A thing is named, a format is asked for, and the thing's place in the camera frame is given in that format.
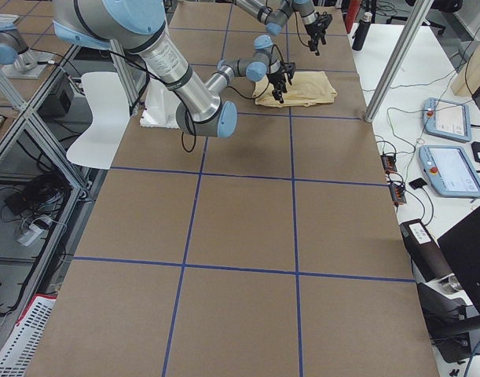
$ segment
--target white table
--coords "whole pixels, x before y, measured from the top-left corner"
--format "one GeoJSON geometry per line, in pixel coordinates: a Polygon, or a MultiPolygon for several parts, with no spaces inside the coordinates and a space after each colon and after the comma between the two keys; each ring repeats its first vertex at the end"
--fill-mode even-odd
{"type": "MultiPolygon", "coordinates": [[[[360,75],[361,86],[364,90],[367,103],[373,95],[372,90],[375,89],[384,71],[402,28],[402,25],[373,24],[371,25],[363,49],[361,51],[354,51],[354,60],[357,65],[357,71],[360,75]]],[[[435,79],[442,78],[452,71],[454,71],[453,66],[431,29],[429,27],[421,27],[391,86],[429,83],[435,79]]],[[[411,152],[412,147],[410,145],[394,137],[392,129],[387,122],[387,109],[395,107],[408,112],[419,111],[423,106],[423,102],[428,97],[440,97],[448,101],[460,103],[469,101],[469,97],[457,97],[453,94],[450,87],[448,88],[449,83],[455,78],[456,74],[451,74],[429,86],[411,86],[391,89],[372,123],[375,134],[391,142],[399,152],[411,152]]],[[[480,111],[473,101],[469,102],[468,105],[471,113],[471,123],[480,125],[480,111]]],[[[415,144],[416,139],[420,137],[423,129],[421,112],[406,114],[391,109],[390,118],[394,125],[395,133],[415,144]]],[[[480,141],[480,129],[472,128],[471,132],[472,141],[480,141]]],[[[473,160],[470,143],[458,143],[426,133],[423,133],[421,137],[426,145],[462,145],[471,160],[473,160]]],[[[379,150],[382,151],[382,143],[379,143],[378,146],[379,150]]],[[[391,152],[392,148],[387,145],[385,151],[391,152]]],[[[417,151],[414,159],[410,163],[409,175],[407,175],[407,166],[411,158],[412,155],[406,154],[400,154],[397,157],[398,171],[402,177],[405,178],[406,182],[423,176],[417,151]]],[[[477,163],[475,163],[475,167],[476,169],[480,169],[477,163]]],[[[434,203],[434,219],[427,226],[434,238],[441,236],[480,205],[480,199],[441,198],[436,196],[429,185],[425,189],[434,203]]],[[[425,216],[425,221],[427,221],[431,211],[430,202],[421,190],[416,190],[414,193],[423,201],[427,208],[427,215],[425,216]]],[[[398,208],[399,223],[419,218],[423,213],[421,205],[409,194],[407,194],[407,200],[407,204],[398,208]]],[[[436,349],[434,349],[434,353],[441,376],[447,376],[453,369],[460,369],[460,373],[463,375],[465,364],[461,366],[456,363],[447,364],[442,360],[440,353],[436,349]]],[[[480,377],[480,356],[472,361],[469,377],[480,377]]]]}

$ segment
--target black bottle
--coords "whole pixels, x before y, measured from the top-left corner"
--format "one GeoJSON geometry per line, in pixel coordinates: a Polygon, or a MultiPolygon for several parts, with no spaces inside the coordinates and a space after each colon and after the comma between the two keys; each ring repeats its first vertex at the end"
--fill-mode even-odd
{"type": "Polygon", "coordinates": [[[365,38],[367,37],[368,29],[371,26],[372,13],[365,12],[364,16],[358,21],[358,27],[353,36],[354,41],[351,46],[355,51],[360,51],[364,46],[365,38]]]}

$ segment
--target red object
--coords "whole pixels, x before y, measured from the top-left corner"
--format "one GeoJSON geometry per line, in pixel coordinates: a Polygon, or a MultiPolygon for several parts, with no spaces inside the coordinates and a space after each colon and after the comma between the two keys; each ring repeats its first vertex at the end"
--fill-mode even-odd
{"type": "Polygon", "coordinates": [[[348,13],[346,14],[346,19],[344,20],[344,26],[346,26],[346,33],[350,33],[351,28],[353,27],[353,22],[357,18],[357,14],[360,11],[360,6],[362,0],[351,0],[348,5],[348,13]]]}

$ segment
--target folded cloth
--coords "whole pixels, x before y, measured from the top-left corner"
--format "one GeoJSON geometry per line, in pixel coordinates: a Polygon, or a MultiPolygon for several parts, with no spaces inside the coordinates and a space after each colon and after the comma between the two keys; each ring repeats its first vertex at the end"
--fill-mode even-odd
{"type": "Polygon", "coordinates": [[[273,98],[271,91],[273,85],[268,85],[268,79],[264,77],[255,83],[253,97],[255,104],[269,106],[272,108],[282,108],[285,106],[312,106],[314,104],[332,104],[337,92],[328,81],[327,75],[323,71],[297,71],[292,79],[292,85],[287,82],[287,91],[284,93],[284,103],[281,104],[273,98]]]}

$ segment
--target computer monitor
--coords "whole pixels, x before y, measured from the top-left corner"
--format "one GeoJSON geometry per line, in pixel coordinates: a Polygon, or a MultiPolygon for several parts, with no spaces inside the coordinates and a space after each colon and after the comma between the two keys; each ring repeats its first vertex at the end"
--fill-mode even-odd
{"type": "Polygon", "coordinates": [[[441,236],[438,245],[480,313],[480,207],[441,236]]]}

